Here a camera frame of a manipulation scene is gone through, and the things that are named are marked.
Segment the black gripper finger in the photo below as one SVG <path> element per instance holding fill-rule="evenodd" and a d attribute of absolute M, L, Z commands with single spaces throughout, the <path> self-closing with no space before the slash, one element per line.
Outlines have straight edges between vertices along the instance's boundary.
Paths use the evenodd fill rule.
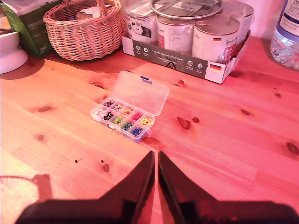
<path fill-rule="evenodd" d="M 99 199 L 100 224 L 136 224 L 155 179 L 155 155 L 150 151 L 117 185 Z"/>
<path fill-rule="evenodd" d="M 207 224 L 200 201 L 216 199 L 189 179 L 165 154 L 158 153 L 158 182 L 176 224 Z"/>

